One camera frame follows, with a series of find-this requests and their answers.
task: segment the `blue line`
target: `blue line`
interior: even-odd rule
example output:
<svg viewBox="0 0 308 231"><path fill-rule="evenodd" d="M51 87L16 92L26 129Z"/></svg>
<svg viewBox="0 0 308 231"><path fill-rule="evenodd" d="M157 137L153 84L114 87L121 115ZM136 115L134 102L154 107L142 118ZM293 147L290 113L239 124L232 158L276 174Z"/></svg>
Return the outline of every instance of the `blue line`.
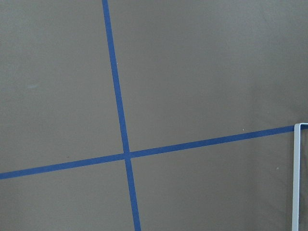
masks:
<svg viewBox="0 0 308 231"><path fill-rule="evenodd" d="M34 168L28 168L28 169L12 171L12 172L4 172L4 173L0 173L0 180L8 179L8 178L15 178L15 177L22 177L22 176L33 175L33 174L44 173L44 172L53 172L53 171L75 168L75 167L107 163L107 162L124 160L124 159L125 159L124 154L116 154L116 155L109 155L109 156L97 157L97 158L86 159L86 160L66 162L66 163L56 164L56 165L48 165L48 166L43 166L43 167L34 167Z"/></svg>
<svg viewBox="0 0 308 231"><path fill-rule="evenodd" d="M134 183L134 176L133 176L133 170L132 170L132 165L131 165L131 157L130 157L130 152L129 152L128 135L127 135L127 129L126 129L126 123L125 123L125 115L124 115L124 108L123 108L123 102L122 102L120 81L119 81L117 65L116 65L116 55L115 55L116 52L115 52L114 40L113 40L112 29L111 29L111 20L110 20L110 14L109 14L108 1L102 0L102 3L103 3L103 13L104 13L104 19L105 19L105 27L106 27L106 35L107 35L107 42L108 42L108 49L109 49L112 78L114 81L114 88L115 88L115 95L116 95L115 100L116 100L117 112L119 116L121 137L122 137L122 143L123 143L123 152L125 155L125 167L126 167L126 175L127 175L127 180L128 180L131 210L133 214L135 231L141 231L137 197L136 197L136 188L135 188L135 183Z"/></svg>
<svg viewBox="0 0 308 231"><path fill-rule="evenodd" d="M238 134L238 135L219 137L219 138L203 140L203 141L194 141L194 142L175 144L175 145L165 146L165 147L160 147L160 148L152 148L152 149L146 149L146 150L141 150L141 151L134 151L134 152L131 152L130 154L131 154L131 158L135 158L135 157L168 153L168 152L197 148L197 147L210 146L210 145L215 145L215 144L220 144L220 143L242 141L242 140L263 137L263 136L271 136L275 134L281 134L281 133L292 132L292 131L294 131L294 126L287 126L287 127L282 127L282 128L273 128L273 129L254 131L254 132L243 133L243 134Z"/></svg>

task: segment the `white metal frame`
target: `white metal frame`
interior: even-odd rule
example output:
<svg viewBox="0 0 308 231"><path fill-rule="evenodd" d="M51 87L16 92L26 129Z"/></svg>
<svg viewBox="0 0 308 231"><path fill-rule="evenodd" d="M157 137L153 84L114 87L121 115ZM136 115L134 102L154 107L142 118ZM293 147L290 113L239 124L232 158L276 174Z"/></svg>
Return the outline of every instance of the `white metal frame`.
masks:
<svg viewBox="0 0 308 231"><path fill-rule="evenodd" d="M299 180L300 180L300 131L302 125L294 126L294 163L293 163L293 207L292 207L292 231L298 231L299 218Z"/></svg>

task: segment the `vertical blue line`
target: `vertical blue line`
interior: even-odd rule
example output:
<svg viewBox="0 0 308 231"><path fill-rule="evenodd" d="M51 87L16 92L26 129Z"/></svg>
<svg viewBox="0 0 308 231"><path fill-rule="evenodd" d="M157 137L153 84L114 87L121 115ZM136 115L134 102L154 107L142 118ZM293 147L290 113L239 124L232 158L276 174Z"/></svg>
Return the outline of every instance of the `vertical blue line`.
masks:
<svg viewBox="0 0 308 231"><path fill-rule="evenodd" d="M131 157L130 157L130 152L129 152L128 135L127 135L127 130L126 130L120 81L119 81L119 75L118 75L117 65L116 65L116 55L115 55L116 52L115 52L114 40L112 36L108 1L102 0L102 3L103 3L103 13L104 13L104 19L105 19L105 27L106 27L106 35L107 35L107 42L108 42L108 49L109 49L112 78L114 82L115 95L116 95L115 100L116 100L117 112L119 116L121 137L122 137L122 143L123 143L123 151L125 155L125 167L126 167L126 174L127 174L127 180L128 180L131 210L133 214L135 231L141 231L138 205L137 205L136 188L135 188L135 182L134 182L134 176L133 176L133 170L132 170L132 164L131 164Z"/></svg>

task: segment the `blue tape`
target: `blue tape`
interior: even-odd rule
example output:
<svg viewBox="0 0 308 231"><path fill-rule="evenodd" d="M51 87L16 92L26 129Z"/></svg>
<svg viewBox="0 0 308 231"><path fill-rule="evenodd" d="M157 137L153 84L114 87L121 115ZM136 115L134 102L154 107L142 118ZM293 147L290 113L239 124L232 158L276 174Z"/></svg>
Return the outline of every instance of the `blue tape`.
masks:
<svg viewBox="0 0 308 231"><path fill-rule="evenodd" d="M56 165L34 167L34 168L23 169L19 171L4 172L4 173L0 173L0 180L8 179L8 178L15 178L15 177L22 177L22 176L33 175L33 174L44 173L44 172L53 172L53 171L75 168L75 167L82 167L82 166L88 166L88 165L113 162L113 161L124 160L124 159L125 159L124 154L116 154L116 155L109 155L109 156L97 157L97 158L86 159L86 160L66 162L66 163L56 164Z"/></svg>
<svg viewBox="0 0 308 231"><path fill-rule="evenodd" d="M126 123L125 123L123 102L122 102L122 94L121 94L120 81L119 81L117 65L116 65L116 55L115 55L116 52L115 52L113 35L112 35L108 1L102 0L102 3L103 3L103 13L104 13L104 19L105 19L105 27L106 27L106 35L107 35L107 42L108 42L108 49L109 49L112 78L114 82L115 95L116 95L115 100L116 100L117 112L119 116L121 137L122 137L122 143L123 143L123 152L125 155L125 167L126 167L126 175L127 175L127 180L128 180L131 210L133 214L135 231L141 231L137 197L136 197L136 188L135 188L133 170L132 170L131 159L130 159L131 157L130 157L130 152L129 152L128 135L127 135L127 129L126 129Z"/></svg>
<svg viewBox="0 0 308 231"><path fill-rule="evenodd" d="M263 137L263 136L270 136L270 135L281 134L281 133L292 132L292 131L294 131L294 126L273 128L273 129L254 131L254 132L243 133L243 134L238 134L238 135L219 137L219 138L214 138L214 139L209 139L209 140L194 141L194 142L181 143L181 144L165 146L165 147L160 147L160 148L152 148L152 149L146 149L146 150L141 150L141 151L135 151L135 152L131 152L130 155L131 155L131 158L135 158L135 157L141 157L141 156L147 156L147 155L155 155L155 154L168 153L168 152L174 152L174 151L191 149L191 148L210 146L210 145L215 145L215 144L220 144L220 143L242 141L242 140Z"/></svg>

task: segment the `floor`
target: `floor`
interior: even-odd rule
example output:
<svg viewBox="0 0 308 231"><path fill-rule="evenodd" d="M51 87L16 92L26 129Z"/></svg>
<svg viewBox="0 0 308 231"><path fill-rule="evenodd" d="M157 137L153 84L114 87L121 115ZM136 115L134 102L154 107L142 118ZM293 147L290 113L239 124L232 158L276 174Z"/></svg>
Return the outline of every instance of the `floor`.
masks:
<svg viewBox="0 0 308 231"><path fill-rule="evenodd" d="M0 0L0 230L291 230L307 10Z"/></svg>

